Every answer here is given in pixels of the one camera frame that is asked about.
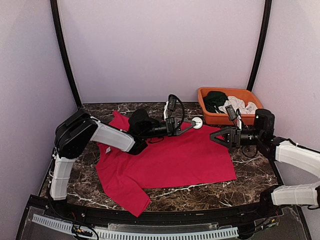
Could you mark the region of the red t-shirt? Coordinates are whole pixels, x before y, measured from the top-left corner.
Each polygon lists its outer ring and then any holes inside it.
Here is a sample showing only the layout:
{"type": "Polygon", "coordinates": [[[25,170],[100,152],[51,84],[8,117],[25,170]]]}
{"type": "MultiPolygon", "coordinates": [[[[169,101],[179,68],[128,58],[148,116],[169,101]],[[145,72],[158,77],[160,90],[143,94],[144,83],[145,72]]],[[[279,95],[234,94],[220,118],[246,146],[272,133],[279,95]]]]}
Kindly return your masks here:
{"type": "Polygon", "coordinates": [[[146,189],[175,188],[236,180],[228,149],[210,140],[208,125],[165,137],[131,155],[98,143],[96,171],[105,194],[138,217],[150,204],[146,189]]]}

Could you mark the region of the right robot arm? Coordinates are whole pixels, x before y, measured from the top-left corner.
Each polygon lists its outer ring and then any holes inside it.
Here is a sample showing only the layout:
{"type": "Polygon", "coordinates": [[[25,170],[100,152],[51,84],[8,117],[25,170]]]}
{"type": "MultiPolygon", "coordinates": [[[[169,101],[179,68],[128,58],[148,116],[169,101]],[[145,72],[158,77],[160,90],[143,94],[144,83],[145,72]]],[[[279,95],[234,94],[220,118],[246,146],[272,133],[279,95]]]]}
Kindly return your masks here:
{"type": "MultiPolygon", "coordinates": [[[[255,146],[257,152],[270,161],[285,163],[320,176],[320,152],[302,146],[290,138],[274,135],[275,115],[263,108],[255,111],[253,126],[225,127],[210,134],[210,140],[228,149],[255,146]]],[[[320,207],[320,183],[286,186],[278,184],[260,194],[255,213],[266,217],[275,206],[300,205],[312,209],[320,207]]]]}

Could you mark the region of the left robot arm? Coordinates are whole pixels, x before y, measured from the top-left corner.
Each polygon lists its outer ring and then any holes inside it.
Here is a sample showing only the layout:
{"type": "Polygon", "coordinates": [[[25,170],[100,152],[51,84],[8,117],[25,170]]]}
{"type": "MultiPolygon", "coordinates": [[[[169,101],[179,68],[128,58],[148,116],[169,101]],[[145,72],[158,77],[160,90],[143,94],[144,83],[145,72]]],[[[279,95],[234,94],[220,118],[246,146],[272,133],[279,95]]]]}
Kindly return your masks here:
{"type": "Polygon", "coordinates": [[[83,109],[61,123],[55,131],[52,159],[53,175],[49,186],[49,196],[53,199],[51,210],[60,218],[67,218],[70,206],[63,200],[67,198],[67,188],[71,170],[76,159],[89,142],[105,144],[130,155],[138,155],[147,147],[147,140],[162,137],[180,136],[191,129],[200,129],[203,121],[194,117],[182,125],[185,118],[164,114],[159,121],[151,118],[144,109],[137,109],[128,119],[129,128],[117,128],[93,117],[83,109]]]}

